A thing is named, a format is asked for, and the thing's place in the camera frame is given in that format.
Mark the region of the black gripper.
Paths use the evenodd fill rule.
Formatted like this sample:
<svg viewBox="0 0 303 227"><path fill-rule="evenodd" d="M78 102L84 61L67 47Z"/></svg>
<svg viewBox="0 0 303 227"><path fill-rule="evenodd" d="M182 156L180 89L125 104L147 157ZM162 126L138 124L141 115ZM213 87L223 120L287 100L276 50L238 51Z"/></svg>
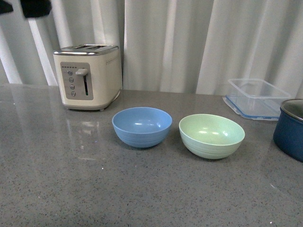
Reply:
<svg viewBox="0 0 303 227"><path fill-rule="evenodd" d="M52 4L50 0L20 0L24 18L45 17L50 14ZM14 11L11 3L0 0L0 14L8 14Z"/></svg>

